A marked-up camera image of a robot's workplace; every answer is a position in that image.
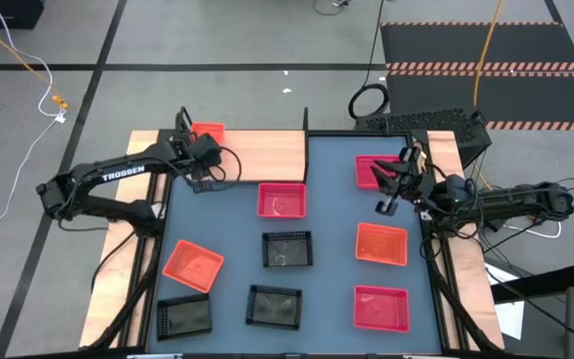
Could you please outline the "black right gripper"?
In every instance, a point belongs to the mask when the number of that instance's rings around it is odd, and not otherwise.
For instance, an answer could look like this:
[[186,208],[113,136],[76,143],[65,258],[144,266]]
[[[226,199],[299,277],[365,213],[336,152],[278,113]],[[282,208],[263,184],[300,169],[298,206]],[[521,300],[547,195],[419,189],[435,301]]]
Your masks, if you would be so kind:
[[[371,171],[379,191],[384,194],[396,194],[399,191],[399,197],[410,202],[415,207],[415,212],[445,212],[436,200],[431,199],[435,182],[431,174],[426,173],[419,164],[419,160],[426,158],[424,152],[417,147],[406,147],[401,150],[400,158],[401,162],[374,161]],[[393,216],[397,208],[396,199],[387,196],[377,203],[375,211]]]

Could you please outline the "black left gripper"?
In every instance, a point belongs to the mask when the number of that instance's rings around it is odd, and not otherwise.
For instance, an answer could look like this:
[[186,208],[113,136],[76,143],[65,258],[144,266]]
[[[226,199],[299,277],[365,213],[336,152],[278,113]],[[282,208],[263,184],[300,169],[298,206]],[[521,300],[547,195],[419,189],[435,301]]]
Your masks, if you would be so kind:
[[167,141],[171,144],[174,157],[171,174],[175,177],[184,177],[187,185],[194,193],[213,191],[212,178],[203,179],[203,144],[198,135],[191,131],[192,120],[185,106],[178,112],[179,133],[171,136]]

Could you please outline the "orange plastic basket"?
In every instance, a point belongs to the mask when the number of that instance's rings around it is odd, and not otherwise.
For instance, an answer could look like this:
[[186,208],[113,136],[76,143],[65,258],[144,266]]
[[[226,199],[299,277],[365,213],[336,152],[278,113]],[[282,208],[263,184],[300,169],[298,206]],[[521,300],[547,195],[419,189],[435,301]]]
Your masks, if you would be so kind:
[[406,266],[408,232],[401,227],[361,222],[357,229],[355,256],[365,261]]
[[162,274],[201,293],[208,293],[223,264],[222,255],[187,240],[180,240]]
[[199,137],[210,135],[219,145],[224,144],[224,125],[220,123],[195,122],[191,125],[191,131]]

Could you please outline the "pink plastic basket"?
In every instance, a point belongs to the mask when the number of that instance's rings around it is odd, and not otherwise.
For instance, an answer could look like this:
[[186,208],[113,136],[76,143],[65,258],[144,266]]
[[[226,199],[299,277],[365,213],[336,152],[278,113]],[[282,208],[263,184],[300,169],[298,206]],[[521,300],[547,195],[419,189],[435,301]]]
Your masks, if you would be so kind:
[[354,325],[368,330],[409,332],[411,324],[408,292],[401,288],[356,285]]
[[268,218],[305,217],[306,186],[302,183],[260,183],[257,214]]
[[375,161],[397,162],[397,156],[389,155],[358,155],[355,157],[355,173],[358,189],[378,189],[377,180],[371,170]]

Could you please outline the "black plastic basket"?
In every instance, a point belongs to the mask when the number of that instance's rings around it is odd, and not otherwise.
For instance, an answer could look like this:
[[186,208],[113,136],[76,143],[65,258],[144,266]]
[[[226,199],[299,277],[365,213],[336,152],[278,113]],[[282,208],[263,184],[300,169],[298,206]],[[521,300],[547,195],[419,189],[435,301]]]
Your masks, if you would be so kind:
[[245,323],[285,330],[299,330],[302,317],[301,289],[251,285]]
[[310,231],[264,232],[262,234],[264,267],[295,267],[313,264],[313,241]]
[[194,294],[160,300],[156,306],[156,338],[207,333],[212,329],[209,295]]

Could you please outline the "wooden table side board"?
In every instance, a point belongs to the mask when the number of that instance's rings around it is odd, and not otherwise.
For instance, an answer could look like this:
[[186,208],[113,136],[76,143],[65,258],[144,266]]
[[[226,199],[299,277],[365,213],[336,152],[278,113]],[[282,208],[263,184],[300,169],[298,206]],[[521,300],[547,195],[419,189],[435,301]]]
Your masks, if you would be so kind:
[[[446,175],[463,177],[463,170],[453,132],[428,131],[430,160]],[[452,237],[448,240],[457,293],[460,302],[488,339],[504,348],[504,342],[478,242]]]
[[[148,175],[122,179],[114,183],[114,199],[132,202],[152,195],[160,200],[164,192],[164,178],[152,180]],[[119,250],[100,269],[86,316],[80,345],[87,346],[97,340],[111,324],[130,292],[144,274],[151,258],[153,240],[131,235],[133,228],[124,221],[109,225],[102,256],[115,247]]]

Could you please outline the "black hazard-striped floor mat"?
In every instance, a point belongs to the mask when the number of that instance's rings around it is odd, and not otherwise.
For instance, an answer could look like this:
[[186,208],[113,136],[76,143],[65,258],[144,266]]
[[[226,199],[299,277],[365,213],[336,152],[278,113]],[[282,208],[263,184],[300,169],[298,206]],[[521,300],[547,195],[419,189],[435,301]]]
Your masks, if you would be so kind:
[[574,72],[392,71],[395,113],[479,111],[493,130],[574,132]]
[[574,45],[559,22],[384,22],[393,71],[574,72]]

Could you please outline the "white paper sheet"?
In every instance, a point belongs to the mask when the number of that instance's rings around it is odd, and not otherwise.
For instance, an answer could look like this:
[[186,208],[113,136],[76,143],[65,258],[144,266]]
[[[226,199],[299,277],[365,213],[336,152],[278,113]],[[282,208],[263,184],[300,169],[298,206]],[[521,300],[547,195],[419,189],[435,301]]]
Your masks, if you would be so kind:
[[[517,279],[517,276],[503,271],[490,264],[486,264],[487,276],[491,285]],[[508,302],[495,305],[500,330],[504,335],[520,340],[522,336],[522,322],[524,302]]]

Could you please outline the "black desk bar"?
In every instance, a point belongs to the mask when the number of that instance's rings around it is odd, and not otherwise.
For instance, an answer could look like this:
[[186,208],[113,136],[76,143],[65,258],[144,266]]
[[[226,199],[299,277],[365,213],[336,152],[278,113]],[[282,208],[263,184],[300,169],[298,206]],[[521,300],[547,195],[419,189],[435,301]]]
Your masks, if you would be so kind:
[[574,287],[574,265],[491,285],[495,304],[560,294]]

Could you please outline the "black floor box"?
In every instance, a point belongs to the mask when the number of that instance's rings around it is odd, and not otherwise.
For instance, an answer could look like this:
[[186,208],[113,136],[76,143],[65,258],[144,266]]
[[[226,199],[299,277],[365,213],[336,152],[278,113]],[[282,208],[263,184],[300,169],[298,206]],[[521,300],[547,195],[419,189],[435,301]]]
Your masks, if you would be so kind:
[[9,29],[34,29],[43,11],[44,0],[0,0],[0,14]]

